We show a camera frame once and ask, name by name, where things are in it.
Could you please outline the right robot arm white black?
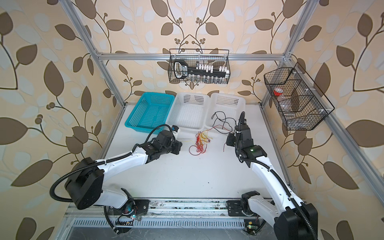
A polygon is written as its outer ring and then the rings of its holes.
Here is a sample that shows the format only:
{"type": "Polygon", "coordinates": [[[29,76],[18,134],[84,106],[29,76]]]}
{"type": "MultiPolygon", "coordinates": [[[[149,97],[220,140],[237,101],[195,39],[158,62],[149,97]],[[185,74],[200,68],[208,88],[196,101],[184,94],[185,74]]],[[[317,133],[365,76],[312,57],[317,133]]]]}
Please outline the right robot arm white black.
{"type": "Polygon", "coordinates": [[[260,216],[273,227],[279,240],[318,239],[318,211],[291,190],[276,172],[264,149],[254,144],[244,112],[235,131],[228,135],[226,144],[235,148],[238,160],[256,173],[272,198],[269,202],[255,191],[243,194],[244,214],[260,216]]]}

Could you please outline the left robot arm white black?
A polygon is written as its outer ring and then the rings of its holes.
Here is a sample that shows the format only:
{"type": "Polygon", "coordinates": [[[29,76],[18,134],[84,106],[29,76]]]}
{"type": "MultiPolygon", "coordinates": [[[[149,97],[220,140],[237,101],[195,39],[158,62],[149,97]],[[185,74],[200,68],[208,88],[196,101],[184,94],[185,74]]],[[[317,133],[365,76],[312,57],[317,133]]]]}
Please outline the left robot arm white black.
{"type": "Polygon", "coordinates": [[[50,196],[59,202],[74,203],[78,210],[90,206],[112,207],[130,215],[135,210],[135,200],[124,188],[108,189],[104,182],[131,168],[153,162],[165,154],[178,155],[182,142],[177,140],[179,127],[166,124],[153,138],[146,138],[142,144],[135,144],[127,153],[94,161],[83,159],[71,172],[60,177],[50,188],[50,196]]]}

